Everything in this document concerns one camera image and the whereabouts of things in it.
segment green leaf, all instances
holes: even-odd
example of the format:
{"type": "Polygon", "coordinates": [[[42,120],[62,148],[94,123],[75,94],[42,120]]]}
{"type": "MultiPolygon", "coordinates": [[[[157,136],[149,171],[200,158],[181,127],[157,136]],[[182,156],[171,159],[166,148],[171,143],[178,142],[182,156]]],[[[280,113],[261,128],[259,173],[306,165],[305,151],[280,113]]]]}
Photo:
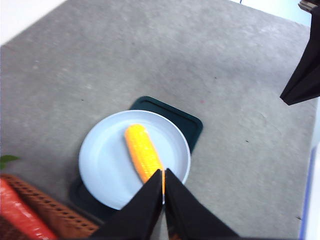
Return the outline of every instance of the green leaf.
{"type": "Polygon", "coordinates": [[[4,162],[0,162],[0,170],[4,169],[6,167],[6,164],[4,162]]]}
{"type": "Polygon", "coordinates": [[[5,163],[8,163],[8,162],[17,160],[17,159],[19,159],[19,157],[17,157],[17,156],[4,155],[4,156],[0,157],[0,163],[4,163],[5,164],[5,163]]]}

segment red object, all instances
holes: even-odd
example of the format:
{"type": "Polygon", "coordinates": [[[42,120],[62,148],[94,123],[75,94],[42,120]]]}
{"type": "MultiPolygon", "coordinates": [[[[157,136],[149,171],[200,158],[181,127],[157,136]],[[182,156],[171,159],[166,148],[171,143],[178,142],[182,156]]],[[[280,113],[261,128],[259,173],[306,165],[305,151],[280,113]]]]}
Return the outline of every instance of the red object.
{"type": "Polygon", "coordinates": [[[57,239],[57,236],[2,178],[0,178],[0,215],[31,239],[57,239]]]}

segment gray carpet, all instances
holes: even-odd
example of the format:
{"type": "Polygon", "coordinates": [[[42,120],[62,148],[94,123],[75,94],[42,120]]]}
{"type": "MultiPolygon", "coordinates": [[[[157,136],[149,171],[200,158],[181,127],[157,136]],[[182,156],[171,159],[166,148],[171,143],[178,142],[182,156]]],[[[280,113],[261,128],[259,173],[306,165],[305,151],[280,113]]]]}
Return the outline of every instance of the gray carpet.
{"type": "Polygon", "coordinates": [[[69,0],[1,48],[1,154],[21,157],[5,172],[70,204],[88,131],[152,96],[203,122],[186,185],[208,209],[241,236],[296,238],[316,101],[279,95],[308,39],[227,0],[69,0]]]}

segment dark green tray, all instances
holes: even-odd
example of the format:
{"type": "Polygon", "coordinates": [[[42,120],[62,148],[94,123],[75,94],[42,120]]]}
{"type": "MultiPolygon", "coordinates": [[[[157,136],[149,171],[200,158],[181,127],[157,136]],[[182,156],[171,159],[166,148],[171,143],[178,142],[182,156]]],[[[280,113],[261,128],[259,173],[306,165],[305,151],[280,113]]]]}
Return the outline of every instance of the dark green tray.
{"type": "MultiPolygon", "coordinates": [[[[203,128],[198,118],[150,96],[139,97],[130,110],[146,110],[169,119],[181,130],[192,153],[203,128]]],[[[117,211],[97,201],[88,192],[80,177],[71,185],[69,197],[87,217],[95,217],[99,222],[104,222],[117,211]]]]}

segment yellow corn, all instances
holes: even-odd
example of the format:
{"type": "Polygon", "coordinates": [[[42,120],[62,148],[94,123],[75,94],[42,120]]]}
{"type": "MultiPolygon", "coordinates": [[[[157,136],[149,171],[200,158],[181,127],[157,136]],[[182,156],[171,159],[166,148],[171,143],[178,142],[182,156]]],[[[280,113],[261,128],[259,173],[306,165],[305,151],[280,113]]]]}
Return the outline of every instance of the yellow corn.
{"type": "Polygon", "coordinates": [[[155,171],[160,169],[162,171],[162,192],[164,193],[164,167],[146,128],[141,124],[133,124],[126,129],[124,136],[133,165],[141,180],[144,183],[147,182],[155,171]]]}

